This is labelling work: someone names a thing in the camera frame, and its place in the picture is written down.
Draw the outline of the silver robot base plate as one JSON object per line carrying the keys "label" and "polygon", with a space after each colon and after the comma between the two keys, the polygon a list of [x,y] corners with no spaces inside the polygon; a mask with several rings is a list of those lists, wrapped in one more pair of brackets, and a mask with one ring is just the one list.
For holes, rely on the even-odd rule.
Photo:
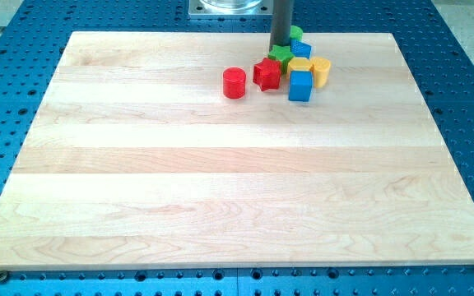
{"label": "silver robot base plate", "polygon": [[271,15],[272,0],[188,0],[190,16]]}

